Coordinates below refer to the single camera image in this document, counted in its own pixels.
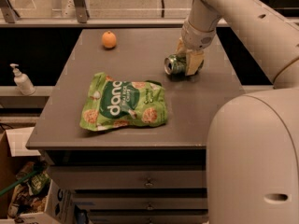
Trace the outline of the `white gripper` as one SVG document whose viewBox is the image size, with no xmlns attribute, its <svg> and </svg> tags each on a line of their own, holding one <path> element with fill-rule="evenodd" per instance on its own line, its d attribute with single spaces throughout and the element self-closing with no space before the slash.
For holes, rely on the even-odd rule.
<svg viewBox="0 0 299 224">
<path fill-rule="evenodd" d="M 202 32 L 195 29 L 188 20 L 183 23 L 175 54 L 179 57 L 186 56 L 186 76 L 192 76 L 197 72 L 205 58 L 201 49 L 211 44 L 215 34 L 215 30 Z"/>
</svg>

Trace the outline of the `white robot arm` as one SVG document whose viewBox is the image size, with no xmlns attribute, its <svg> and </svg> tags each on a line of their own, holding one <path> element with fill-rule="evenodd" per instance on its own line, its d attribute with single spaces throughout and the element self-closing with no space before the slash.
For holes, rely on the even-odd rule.
<svg viewBox="0 0 299 224">
<path fill-rule="evenodd" d="M 219 20 L 273 87 L 234 98 L 211 122 L 209 224 L 299 224 L 299 28 L 259 0 L 193 0 L 177 51 L 209 46 Z"/>
</svg>

